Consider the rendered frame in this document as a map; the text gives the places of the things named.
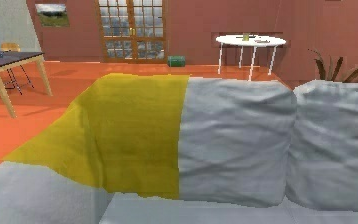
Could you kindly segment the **grey sofa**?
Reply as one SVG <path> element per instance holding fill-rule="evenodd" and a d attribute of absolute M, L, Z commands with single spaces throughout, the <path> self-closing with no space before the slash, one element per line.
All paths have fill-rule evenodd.
<path fill-rule="evenodd" d="M 0 224 L 358 224 L 358 84 L 189 77 L 179 197 L 0 164 Z"/>

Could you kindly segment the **green box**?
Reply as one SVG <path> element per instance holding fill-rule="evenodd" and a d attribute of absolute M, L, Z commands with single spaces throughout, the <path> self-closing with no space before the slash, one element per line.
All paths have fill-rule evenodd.
<path fill-rule="evenodd" d="M 167 59 L 167 65 L 169 67 L 184 67 L 186 60 L 184 56 L 169 56 Z"/>

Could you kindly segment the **yellow blanket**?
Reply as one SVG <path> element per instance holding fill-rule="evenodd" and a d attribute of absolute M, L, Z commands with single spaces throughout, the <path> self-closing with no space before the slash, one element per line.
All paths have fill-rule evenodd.
<path fill-rule="evenodd" d="M 187 75 L 108 74 L 64 114 L 4 157 L 83 185 L 179 197 L 178 141 Z"/>

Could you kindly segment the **wooden glass door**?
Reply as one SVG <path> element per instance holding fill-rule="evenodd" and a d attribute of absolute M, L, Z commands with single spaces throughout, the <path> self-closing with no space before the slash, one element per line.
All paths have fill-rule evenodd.
<path fill-rule="evenodd" d="M 165 0 L 96 0 L 104 61 L 165 63 L 165 6 Z"/>

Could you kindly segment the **white round table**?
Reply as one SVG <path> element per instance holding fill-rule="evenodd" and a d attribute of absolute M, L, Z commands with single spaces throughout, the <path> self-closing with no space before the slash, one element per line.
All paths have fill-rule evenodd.
<path fill-rule="evenodd" d="M 225 45 L 230 45 L 230 46 L 238 46 L 240 48 L 240 57 L 239 57 L 239 63 L 238 63 L 239 68 L 242 67 L 244 48 L 245 47 L 253 48 L 253 52 L 252 52 L 252 56 L 251 56 L 250 70 L 249 70 L 249 77 L 248 77 L 249 81 L 252 80 L 253 67 L 254 67 L 257 49 L 272 47 L 273 52 L 271 55 L 270 66 L 269 66 L 268 73 L 267 73 L 267 75 L 270 76 L 272 73 L 277 48 L 279 46 L 284 46 L 287 43 L 287 41 L 282 38 L 273 37 L 273 36 L 261 36 L 261 35 L 251 35 L 251 34 L 249 36 L 249 41 L 243 41 L 242 37 L 243 37 L 243 34 L 222 35 L 222 36 L 218 36 L 215 38 L 215 40 L 220 44 L 218 70 L 217 70 L 218 74 L 221 74 L 223 47 Z M 256 43 L 255 40 L 268 40 L 268 41 L 270 41 L 270 43 Z"/>

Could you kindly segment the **framed landscape picture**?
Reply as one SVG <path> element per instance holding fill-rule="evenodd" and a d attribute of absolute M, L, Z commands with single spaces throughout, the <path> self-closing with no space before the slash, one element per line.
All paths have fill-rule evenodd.
<path fill-rule="evenodd" d="M 35 7 L 42 27 L 69 26 L 65 4 L 36 4 Z"/>

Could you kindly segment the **brown house plant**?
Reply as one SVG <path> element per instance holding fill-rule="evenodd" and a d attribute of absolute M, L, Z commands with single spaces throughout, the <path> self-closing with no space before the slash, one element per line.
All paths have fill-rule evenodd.
<path fill-rule="evenodd" d="M 314 61 L 318 70 L 320 80 L 352 83 L 358 78 L 358 67 L 354 67 L 349 71 L 340 74 L 344 62 L 344 58 L 342 56 L 340 56 L 336 62 L 333 62 L 332 57 L 329 57 L 328 66 L 325 66 L 322 54 L 317 50 L 311 50 L 311 52 L 316 54 L 316 58 L 314 59 Z"/>

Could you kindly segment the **dark top wooden table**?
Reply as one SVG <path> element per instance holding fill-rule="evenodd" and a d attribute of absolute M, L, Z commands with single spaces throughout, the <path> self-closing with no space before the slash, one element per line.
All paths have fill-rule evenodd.
<path fill-rule="evenodd" d="M 15 51 L 4 52 L 3 56 L 0 58 L 0 73 L 7 69 L 11 69 L 17 66 L 35 62 L 39 74 L 45 85 L 46 93 L 49 96 L 52 96 L 53 93 L 49 84 L 48 76 L 46 74 L 43 55 L 44 55 L 43 52 L 15 52 Z M 12 118 L 15 118 L 16 117 L 15 110 L 10 101 L 9 95 L 1 79 L 1 76 L 0 76 L 0 97 L 4 105 L 6 106 L 9 115 Z"/>

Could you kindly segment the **wooden chair black legs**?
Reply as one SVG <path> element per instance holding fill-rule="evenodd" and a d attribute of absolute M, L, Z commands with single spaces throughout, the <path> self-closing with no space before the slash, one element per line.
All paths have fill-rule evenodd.
<path fill-rule="evenodd" d="M 20 52 L 21 48 L 17 43 L 11 43 L 11 42 L 5 42 L 1 44 L 1 49 L 3 51 L 14 51 L 14 52 Z M 32 81 L 30 80 L 27 72 L 25 71 L 24 67 L 21 66 L 21 69 L 24 73 L 24 75 L 27 78 L 27 82 L 24 85 L 30 85 L 31 87 L 34 87 Z M 4 86 L 7 90 L 9 89 L 16 89 L 20 94 L 22 94 L 21 88 L 24 86 L 23 84 L 19 84 L 15 74 L 12 69 L 7 70 L 9 80 L 4 83 Z"/>

